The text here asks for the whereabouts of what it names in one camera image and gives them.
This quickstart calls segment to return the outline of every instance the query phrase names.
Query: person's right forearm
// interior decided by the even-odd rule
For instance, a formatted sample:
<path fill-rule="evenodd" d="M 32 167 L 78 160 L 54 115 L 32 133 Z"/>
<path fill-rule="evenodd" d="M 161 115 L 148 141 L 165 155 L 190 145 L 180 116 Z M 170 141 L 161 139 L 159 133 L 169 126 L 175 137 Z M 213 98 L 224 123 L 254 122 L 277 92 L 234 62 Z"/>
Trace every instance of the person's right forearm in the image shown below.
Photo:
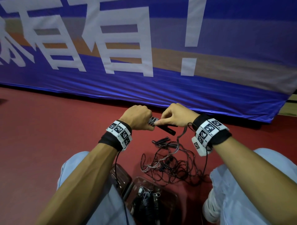
<path fill-rule="evenodd" d="M 293 180 L 232 137 L 214 148 L 266 219 L 272 224 L 296 224 L 297 184 Z"/>

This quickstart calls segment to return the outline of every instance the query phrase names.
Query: shoe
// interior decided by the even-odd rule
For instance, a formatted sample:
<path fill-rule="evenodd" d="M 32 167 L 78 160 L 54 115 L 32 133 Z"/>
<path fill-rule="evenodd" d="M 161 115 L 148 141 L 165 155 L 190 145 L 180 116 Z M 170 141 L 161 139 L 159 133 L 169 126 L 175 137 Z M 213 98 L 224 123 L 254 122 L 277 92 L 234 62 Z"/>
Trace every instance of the shoe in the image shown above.
<path fill-rule="evenodd" d="M 210 223 L 215 224 L 220 220 L 221 208 L 216 202 L 213 189 L 210 191 L 208 199 L 203 204 L 202 213 L 205 219 Z"/>

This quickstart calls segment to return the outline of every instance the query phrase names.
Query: light blue jeans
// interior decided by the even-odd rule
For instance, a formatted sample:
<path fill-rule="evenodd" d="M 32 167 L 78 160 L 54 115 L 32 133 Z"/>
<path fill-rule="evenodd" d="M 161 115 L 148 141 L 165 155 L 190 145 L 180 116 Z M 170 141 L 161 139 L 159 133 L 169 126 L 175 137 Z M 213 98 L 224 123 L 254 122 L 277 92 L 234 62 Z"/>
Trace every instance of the light blue jeans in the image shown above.
<path fill-rule="evenodd" d="M 288 158 L 267 148 L 259 148 L 255 152 L 297 183 L 297 166 Z M 88 153 L 79 152 L 63 164 L 57 189 Z M 226 165 L 215 168 L 210 173 L 210 178 L 216 201 L 222 209 L 221 224 L 270 224 L 243 193 Z M 88 225 L 127 224 L 122 198 L 113 184 L 113 179 L 109 176 L 100 197 L 100 204 L 88 221 Z M 127 216 L 129 224 L 134 225 L 134 220 L 128 209 Z"/>

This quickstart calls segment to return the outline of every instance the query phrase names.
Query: person's left hand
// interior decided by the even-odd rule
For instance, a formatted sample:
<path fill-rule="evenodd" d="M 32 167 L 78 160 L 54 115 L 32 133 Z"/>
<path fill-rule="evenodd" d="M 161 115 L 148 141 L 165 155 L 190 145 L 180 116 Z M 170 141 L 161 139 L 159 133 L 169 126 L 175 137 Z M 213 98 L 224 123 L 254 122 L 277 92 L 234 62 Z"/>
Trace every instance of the person's left hand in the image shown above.
<path fill-rule="evenodd" d="M 146 106 L 133 105 L 128 108 L 119 120 L 127 123 L 132 130 L 149 130 L 153 131 L 154 127 L 148 125 L 152 113 Z"/>

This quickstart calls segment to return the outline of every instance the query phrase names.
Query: beige floor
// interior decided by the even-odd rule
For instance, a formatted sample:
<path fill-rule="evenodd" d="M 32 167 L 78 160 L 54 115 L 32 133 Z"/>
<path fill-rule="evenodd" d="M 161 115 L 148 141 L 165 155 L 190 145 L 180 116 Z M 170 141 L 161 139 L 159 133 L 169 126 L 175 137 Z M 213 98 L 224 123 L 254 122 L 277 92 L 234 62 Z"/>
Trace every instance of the beige floor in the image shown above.
<path fill-rule="evenodd" d="M 297 94 L 293 94 L 289 100 L 297 101 Z M 279 115 L 297 116 L 297 103 L 286 102 L 279 111 Z"/>

